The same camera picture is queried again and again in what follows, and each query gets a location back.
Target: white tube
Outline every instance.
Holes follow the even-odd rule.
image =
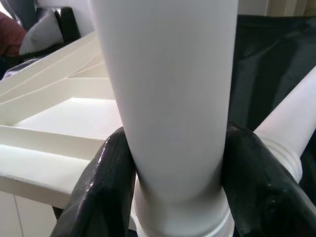
[[[316,128],[316,67],[260,124],[255,133],[297,182],[300,157]]]
[[[144,233],[222,235],[237,0],[90,0],[90,7],[140,177],[135,208]]]

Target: pillow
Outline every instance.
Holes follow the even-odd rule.
[[[63,42],[55,13],[49,9],[26,33],[19,53],[20,55],[35,53]]]

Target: white plastic pipe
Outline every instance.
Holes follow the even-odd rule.
[[[316,128],[316,67],[260,124],[255,133],[297,182],[300,157]]]
[[[230,236],[220,185],[237,0],[90,0],[140,185],[139,236]]]

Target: person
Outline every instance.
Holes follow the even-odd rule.
[[[10,67],[8,62],[16,61],[26,31],[10,17],[0,12],[0,80]]]

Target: red shirt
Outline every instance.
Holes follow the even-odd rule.
[[[0,56],[19,56],[25,34],[18,23],[0,12]]]

